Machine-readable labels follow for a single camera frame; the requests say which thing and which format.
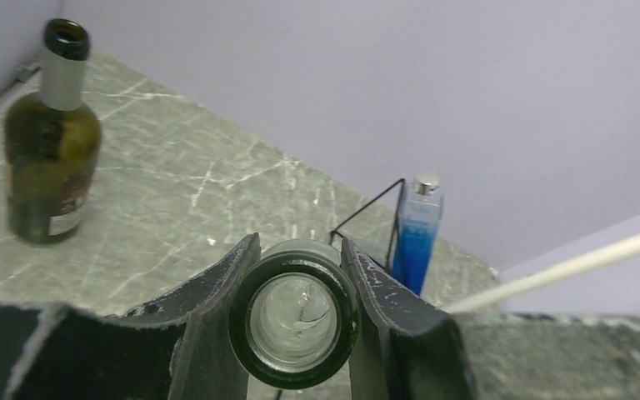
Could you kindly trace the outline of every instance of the white rod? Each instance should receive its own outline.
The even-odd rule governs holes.
[[[640,254],[640,234],[585,253],[582,256],[571,258],[565,262],[560,262],[545,271],[535,273],[529,277],[522,277],[516,281],[464,298],[449,304],[443,310],[448,313],[473,311],[488,304],[498,303],[518,294],[542,288],[611,263],[626,260],[638,254]]]

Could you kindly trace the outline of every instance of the green glass bottle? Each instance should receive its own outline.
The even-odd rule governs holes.
[[[11,230],[27,242],[52,244],[74,235],[82,220],[102,129],[82,100],[87,31],[53,19],[42,39],[40,91],[19,98],[4,121],[4,182]]]
[[[247,372],[275,388],[301,389],[329,379],[347,361],[360,318],[338,251],[294,239],[269,248],[249,269],[228,321]]]

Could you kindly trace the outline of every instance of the gray marble countertop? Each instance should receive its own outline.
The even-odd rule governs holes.
[[[95,53],[89,65],[84,97],[104,143],[72,239],[30,247],[8,231],[0,117],[0,301],[122,313],[200,273],[247,233],[259,232],[263,248],[327,240],[367,201],[113,58]],[[344,232],[371,252],[388,242],[391,218],[372,206]],[[423,296],[439,305],[493,282],[484,262],[439,241]],[[249,398],[273,395],[264,389],[252,382]],[[284,399],[292,396],[349,398],[347,372]]]

